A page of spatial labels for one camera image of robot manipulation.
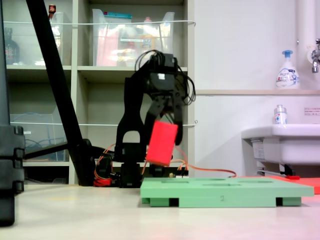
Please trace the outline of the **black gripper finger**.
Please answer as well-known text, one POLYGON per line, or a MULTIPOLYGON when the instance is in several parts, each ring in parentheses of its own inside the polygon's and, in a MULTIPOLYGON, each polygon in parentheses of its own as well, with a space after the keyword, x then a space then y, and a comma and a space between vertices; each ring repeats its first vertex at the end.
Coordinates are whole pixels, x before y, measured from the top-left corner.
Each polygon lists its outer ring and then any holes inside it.
POLYGON ((182 111, 183 100, 179 94, 173 94, 171 97, 171 108, 173 111, 173 122, 177 125, 177 134, 175 144, 178 146, 181 144, 183 139, 183 111, 182 111))
POLYGON ((146 135, 151 135, 154 122, 165 107, 166 97, 156 96, 146 114, 146 135))

